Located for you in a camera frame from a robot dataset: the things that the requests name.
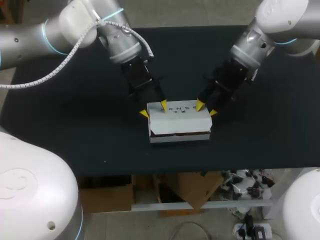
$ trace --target power strip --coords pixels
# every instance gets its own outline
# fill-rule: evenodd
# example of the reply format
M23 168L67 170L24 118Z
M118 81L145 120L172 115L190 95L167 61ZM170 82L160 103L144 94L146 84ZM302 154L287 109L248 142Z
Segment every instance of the power strip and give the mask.
M267 240L272 240L272 230L271 230L271 226L268 223L254 223L253 224L254 227L263 227L264 228L264 234L265 234L265 238ZM232 230L232 234L236 237L236 239L238 240L243 240L242 236L239 236L238 234L238 230L243 228L245 230L245 233L247 234L247 229L246 229L246 224L241 224L238 223L234 226L233 230ZM246 235L245 236L245 240L252 240L250 236Z

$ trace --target cardboard box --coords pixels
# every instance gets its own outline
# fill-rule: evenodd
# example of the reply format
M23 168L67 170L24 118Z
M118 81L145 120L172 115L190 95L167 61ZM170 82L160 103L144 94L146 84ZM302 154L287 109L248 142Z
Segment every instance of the cardboard box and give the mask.
M183 203L185 202L178 195L176 195L167 185L160 181L157 175L153 175L154 190L158 203ZM186 216L201 214L204 209L172 209L172 210L160 210L159 216L162 218Z
M0 0L0 24L22 23L25 0Z
M212 119L207 108L196 111L196 100L168 101L167 111L160 102L147 104L151 143L209 140Z
M133 185L128 178L78 179L84 214L131 211L134 203Z
M224 180L218 171L161 174L158 178L196 210L206 203Z

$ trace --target dark fabric surface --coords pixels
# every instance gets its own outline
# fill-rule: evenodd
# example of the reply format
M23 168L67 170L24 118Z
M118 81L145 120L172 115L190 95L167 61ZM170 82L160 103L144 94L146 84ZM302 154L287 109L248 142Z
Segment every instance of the dark fabric surface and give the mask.
M227 57L243 26L144 28L150 70L168 101L191 100ZM61 59L17 69L13 83L43 77ZM151 145L148 123L127 96L120 67L99 42L81 49L54 79L10 91L0 125L62 157L77 176L320 165L320 73L311 55L274 52L214 120L211 141Z

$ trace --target white box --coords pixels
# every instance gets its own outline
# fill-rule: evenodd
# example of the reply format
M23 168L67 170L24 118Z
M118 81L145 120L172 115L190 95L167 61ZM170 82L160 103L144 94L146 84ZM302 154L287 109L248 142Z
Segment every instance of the white box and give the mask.
M160 102L148 103L150 143L209 140L211 116L206 107L197 112L196 103L168 101L166 113Z

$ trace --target yellow fingertip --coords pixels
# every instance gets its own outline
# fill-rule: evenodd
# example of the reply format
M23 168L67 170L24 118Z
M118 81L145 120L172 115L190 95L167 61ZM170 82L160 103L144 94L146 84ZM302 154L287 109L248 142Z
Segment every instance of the yellow fingertip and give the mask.
M149 114L147 113L147 111L145 109L140 111L139 113L149 119Z
M211 110L210 112L210 116L212 117L213 115L216 115L218 112L214 109Z
M204 105L205 105L205 104L204 104L202 101L200 101L199 99L197 99L197 100L196 100L195 110L196 110L197 112L199 112Z
M164 112L166 112L166 111L167 111L167 99L166 99L166 100L163 100L163 101L161 102L161 105L162 105L162 107L163 107L163 109L164 109Z

